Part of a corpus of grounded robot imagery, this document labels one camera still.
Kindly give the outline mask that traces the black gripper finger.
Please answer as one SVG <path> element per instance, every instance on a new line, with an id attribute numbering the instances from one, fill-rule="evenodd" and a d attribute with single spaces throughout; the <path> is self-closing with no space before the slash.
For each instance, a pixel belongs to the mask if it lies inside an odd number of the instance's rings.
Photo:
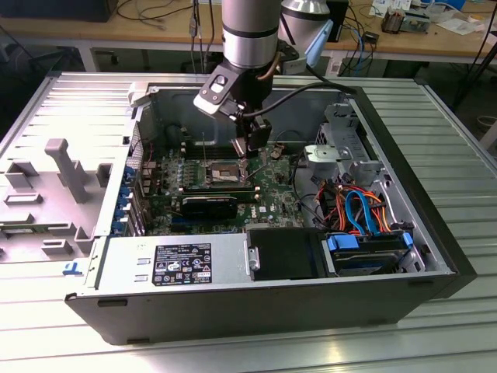
<path id="1" fill-rule="evenodd" d="M 250 121 L 244 118 L 243 115 L 250 111 L 251 107 L 245 103 L 238 103 L 238 108 L 235 112 L 236 138 L 242 138 L 247 141 L 249 138 Z"/>
<path id="2" fill-rule="evenodd" d="M 249 127 L 248 150 L 264 148 L 271 134 L 271 123 L 262 116 L 254 117 Z"/>

